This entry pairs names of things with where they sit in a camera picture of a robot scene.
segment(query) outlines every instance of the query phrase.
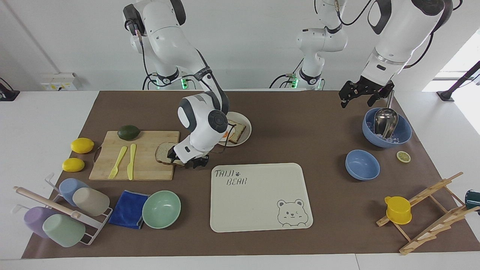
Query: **metal spoon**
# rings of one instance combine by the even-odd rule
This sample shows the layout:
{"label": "metal spoon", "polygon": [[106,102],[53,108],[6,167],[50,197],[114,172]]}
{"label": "metal spoon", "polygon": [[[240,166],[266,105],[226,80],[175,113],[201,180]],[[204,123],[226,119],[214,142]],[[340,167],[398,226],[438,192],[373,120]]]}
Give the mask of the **metal spoon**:
{"label": "metal spoon", "polygon": [[373,133],[381,134],[385,139],[390,138],[398,124],[398,114],[391,108],[394,91],[390,93],[387,108],[381,108],[375,113]]}

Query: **tray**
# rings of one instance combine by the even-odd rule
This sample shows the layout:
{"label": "tray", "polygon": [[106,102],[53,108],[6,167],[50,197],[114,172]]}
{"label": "tray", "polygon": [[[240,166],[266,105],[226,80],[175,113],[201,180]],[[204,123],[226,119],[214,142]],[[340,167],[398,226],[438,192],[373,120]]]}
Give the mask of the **tray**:
{"label": "tray", "polygon": [[213,231],[306,229],[312,224],[300,165],[220,165],[213,168],[210,206]]}

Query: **light blue bowl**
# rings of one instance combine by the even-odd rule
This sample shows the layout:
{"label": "light blue bowl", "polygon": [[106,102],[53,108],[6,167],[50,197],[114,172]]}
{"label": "light blue bowl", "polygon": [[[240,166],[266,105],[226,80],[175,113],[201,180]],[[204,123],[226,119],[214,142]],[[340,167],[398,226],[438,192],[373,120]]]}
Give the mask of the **light blue bowl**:
{"label": "light blue bowl", "polygon": [[369,110],[366,114],[365,117],[363,118],[363,123],[362,123],[362,131],[363,135],[365,135],[365,138],[369,142],[371,142],[373,145],[376,145],[378,147],[382,148],[392,148],[395,146],[402,145],[406,143],[410,138],[412,138],[412,128],[410,127],[410,124],[407,122],[405,118],[403,118],[400,114],[398,115],[398,124],[396,125],[396,129],[392,134],[392,137],[398,138],[399,143],[389,143],[381,138],[379,138],[376,134],[374,134],[367,126],[367,122],[371,122],[373,124],[374,118],[375,118],[375,113],[379,110],[380,108],[373,108]]}
{"label": "light blue bowl", "polygon": [[380,164],[367,151],[353,150],[345,159],[345,167],[353,178],[366,181],[376,178],[380,174]]}

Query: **dark green cup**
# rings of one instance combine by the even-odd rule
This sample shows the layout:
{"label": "dark green cup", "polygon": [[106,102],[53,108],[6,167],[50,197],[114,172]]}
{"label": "dark green cup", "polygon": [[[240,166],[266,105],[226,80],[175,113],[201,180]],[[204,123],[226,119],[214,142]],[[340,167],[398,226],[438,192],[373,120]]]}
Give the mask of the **dark green cup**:
{"label": "dark green cup", "polygon": [[472,189],[468,190],[467,194],[465,194],[465,205],[467,209],[480,206],[480,192],[473,191]]}

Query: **blue towel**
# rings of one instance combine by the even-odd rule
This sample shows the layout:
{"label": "blue towel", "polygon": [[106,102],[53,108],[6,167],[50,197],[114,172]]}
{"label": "blue towel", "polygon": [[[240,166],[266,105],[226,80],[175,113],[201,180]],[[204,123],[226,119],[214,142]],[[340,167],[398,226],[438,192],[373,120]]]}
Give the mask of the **blue towel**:
{"label": "blue towel", "polygon": [[108,222],[117,226],[139,230],[144,222],[142,208],[148,196],[128,190],[123,191]]}

